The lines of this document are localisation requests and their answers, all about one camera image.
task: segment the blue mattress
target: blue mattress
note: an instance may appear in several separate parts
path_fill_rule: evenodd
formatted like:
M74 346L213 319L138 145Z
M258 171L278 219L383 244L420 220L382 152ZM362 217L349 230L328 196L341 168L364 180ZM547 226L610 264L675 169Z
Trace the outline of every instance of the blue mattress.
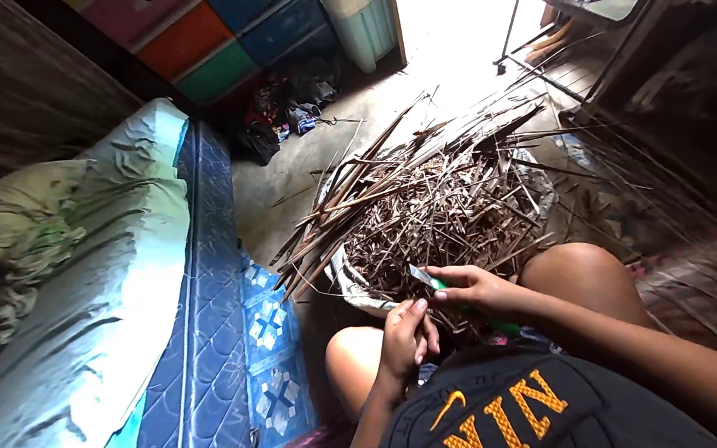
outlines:
M178 158L190 234L176 321L151 377L140 448L283 446L316 427L300 332L276 278L241 252L231 161L190 121Z

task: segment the concrete floor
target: concrete floor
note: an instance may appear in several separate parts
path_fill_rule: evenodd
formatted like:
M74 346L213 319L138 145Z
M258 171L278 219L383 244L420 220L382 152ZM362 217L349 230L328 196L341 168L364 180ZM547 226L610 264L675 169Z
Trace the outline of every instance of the concrete floor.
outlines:
M404 29L409 65L388 76L379 69L380 74L366 77L369 81L364 86L345 93L324 109L324 117L366 120L358 130L352 151L372 144L423 91L435 92L433 104L416 107L387 141L389 146L407 142L411 132L423 128L423 124L436 116L463 115L478 100L507 87L520 73L509 63L507 73L496 76L493 66L501 54L513 0L461 0L450 3L449 7L433 1L398 0L398 4L404 15L404 26L421 24L418 25L421 28L410 25ZM539 0L521 1L513 45L538 31L543 5ZM517 93L527 93L525 89L544 92L545 86L543 81L533 81ZM325 168L336 151L344 151L356 127L356 123L321 124L303 137L294 136L281 145L267 167L234 163L237 234L257 263L268 267L292 234L297 220L311 210L316 179L309 171ZM556 128L554 111L548 109L539 114L528 127L530 130ZM541 160L556 149L552 145L544 151L546 153L540 156L535 154L536 158ZM291 199L274 207L282 198ZM352 309L337 297L322 296L311 290L295 304L295 313L303 331L312 400L320 418L328 421L340 414L340 408L327 385L324 371L327 342L336 331L348 325L380 322Z

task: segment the clothing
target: clothing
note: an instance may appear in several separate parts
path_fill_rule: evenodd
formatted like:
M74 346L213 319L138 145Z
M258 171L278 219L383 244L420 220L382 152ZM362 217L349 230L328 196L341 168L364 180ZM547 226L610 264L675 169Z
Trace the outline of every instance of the clothing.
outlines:
M380 446L717 446L672 404L595 364L512 346L445 360Z

